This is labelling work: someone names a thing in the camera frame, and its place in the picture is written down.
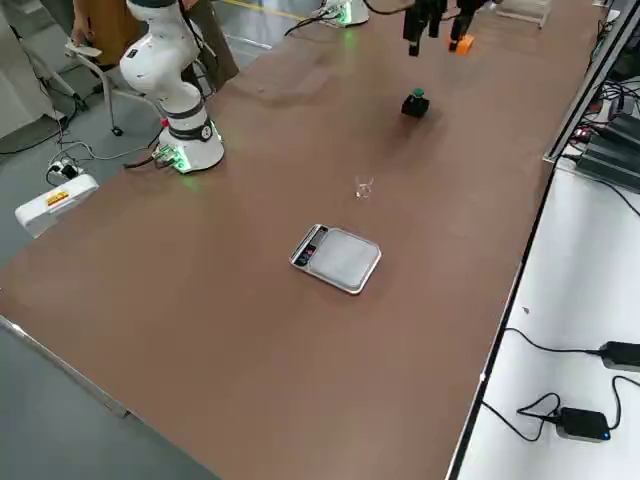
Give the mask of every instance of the clear glass cup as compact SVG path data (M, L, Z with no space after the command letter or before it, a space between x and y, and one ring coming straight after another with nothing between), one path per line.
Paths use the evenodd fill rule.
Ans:
M373 176L356 175L356 198L366 199L371 196Z

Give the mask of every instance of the digital kitchen scale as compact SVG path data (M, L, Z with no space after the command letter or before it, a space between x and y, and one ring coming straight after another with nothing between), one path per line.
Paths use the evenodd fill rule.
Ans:
M382 252L373 242L340 228L314 225L290 263L352 295L362 291Z

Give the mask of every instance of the white desk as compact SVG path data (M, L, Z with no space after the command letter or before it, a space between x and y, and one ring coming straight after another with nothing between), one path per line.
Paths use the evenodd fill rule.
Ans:
M640 195L624 193L640 207ZM559 170L507 326L549 347L640 343L639 275L640 218L608 187ZM484 400L530 437L538 421L515 411L550 391L565 406L604 412L611 424L616 374L640 380L639 374L606 369L596 357L543 352L506 332ZM620 382L618 390L622 424L600 444L560 438L551 425L531 444L482 407L458 478L637 478L640 389Z

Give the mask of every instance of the person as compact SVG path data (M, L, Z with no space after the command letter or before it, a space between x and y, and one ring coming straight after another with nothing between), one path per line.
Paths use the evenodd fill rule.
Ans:
M203 40L215 52L203 48L200 61L216 90L238 74L231 49L216 21L209 0L178 0L202 32ZM102 51L98 63L108 69L117 65L129 45L140 38L142 29L124 0L73 0L74 21L71 39L76 45L89 44ZM191 69L183 77L199 87Z

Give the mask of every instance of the brown table surface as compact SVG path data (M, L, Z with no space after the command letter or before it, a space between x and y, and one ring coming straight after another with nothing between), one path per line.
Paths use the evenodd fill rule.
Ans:
M600 14L484 16L466 58L445 31L409 57L402 16L307 28L211 102L223 163L118 175L3 269L0 313L225 479L442 479ZM381 246L359 297L289 266L316 222Z

